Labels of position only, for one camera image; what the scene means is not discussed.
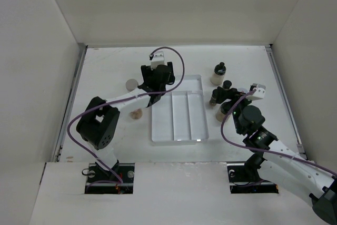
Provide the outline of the black-cap grinder brown spice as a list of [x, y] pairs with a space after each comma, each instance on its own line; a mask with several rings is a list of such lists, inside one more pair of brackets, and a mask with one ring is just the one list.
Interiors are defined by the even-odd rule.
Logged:
[[225, 118], [225, 116], [227, 115], [227, 113], [229, 112], [230, 108], [232, 106], [230, 105], [230, 103], [223, 103], [220, 105], [215, 117], [219, 122], [222, 122]]

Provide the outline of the black-cap grinder white salt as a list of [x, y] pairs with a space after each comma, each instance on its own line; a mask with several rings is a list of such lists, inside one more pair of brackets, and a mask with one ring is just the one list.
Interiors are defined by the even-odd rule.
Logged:
[[226, 66], [224, 62], [219, 62], [214, 68], [212, 77], [211, 77], [211, 83], [213, 85], [221, 85], [224, 81], [224, 76], [226, 73]]

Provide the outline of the silver-lid jar blue label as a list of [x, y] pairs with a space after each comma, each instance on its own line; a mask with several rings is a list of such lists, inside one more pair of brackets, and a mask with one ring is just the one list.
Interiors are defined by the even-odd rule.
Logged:
[[138, 87], [138, 81], [136, 79], [129, 79], [125, 83], [125, 87], [128, 91], [133, 91]]

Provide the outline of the small black-cap pepper bottle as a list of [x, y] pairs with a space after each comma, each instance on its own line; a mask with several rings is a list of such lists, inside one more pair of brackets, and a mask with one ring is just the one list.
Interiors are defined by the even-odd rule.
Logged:
[[229, 90], [232, 86], [232, 82], [230, 80], [225, 80], [223, 82], [222, 88], [224, 88], [225, 90]]

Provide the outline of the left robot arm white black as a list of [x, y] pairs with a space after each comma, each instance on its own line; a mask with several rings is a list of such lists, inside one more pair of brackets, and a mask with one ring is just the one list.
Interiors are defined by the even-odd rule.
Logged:
[[175, 82], [173, 63], [160, 62], [141, 66], [143, 83], [133, 91], [118, 97], [111, 103], [96, 96], [90, 100], [84, 113], [77, 117], [76, 132], [89, 144], [84, 148], [96, 159], [96, 167], [106, 182], [120, 180], [119, 161], [111, 141], [119, 118], [138, 109], [153, 106], [168, 92], [166, 87]]

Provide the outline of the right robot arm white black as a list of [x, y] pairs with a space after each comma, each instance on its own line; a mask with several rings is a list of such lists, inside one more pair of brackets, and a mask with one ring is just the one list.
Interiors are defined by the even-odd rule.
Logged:
[[336, 224], [336, 172], [302, 158], [263, 126], [265, 117], [252, 102], [264, 97], [265, 86], [256, 83], [247, 92], [230, 85], [212, 91], [210, 105], [220, 105], [221, 123], [232, 116], [236, 133], [244, 136], [242, 145], [225, 136], [224, 141], [253, 153], [244, 164], [249, 180], [260, 178], [281, 186], [306, 202], [321, 220]]

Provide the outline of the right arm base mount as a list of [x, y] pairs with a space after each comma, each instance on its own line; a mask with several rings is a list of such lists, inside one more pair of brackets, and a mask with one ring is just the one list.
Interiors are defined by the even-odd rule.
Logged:
[[227, 174], [232, 194], [278, 194], [278, 186], [262, 180], [256, 172], [248, 172], [243, 162], [228, 163]]

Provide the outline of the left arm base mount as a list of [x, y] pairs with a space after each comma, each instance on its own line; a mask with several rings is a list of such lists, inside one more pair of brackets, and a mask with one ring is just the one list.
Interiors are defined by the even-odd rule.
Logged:
[[86, 177], [85, 194], [132, 194], [134, 188], [135, 164], [120, 163], [113, 170], [122, 179], [109, 171], [101, 169], [97, 163], [90, 163], [88, 168], [82, 170]]

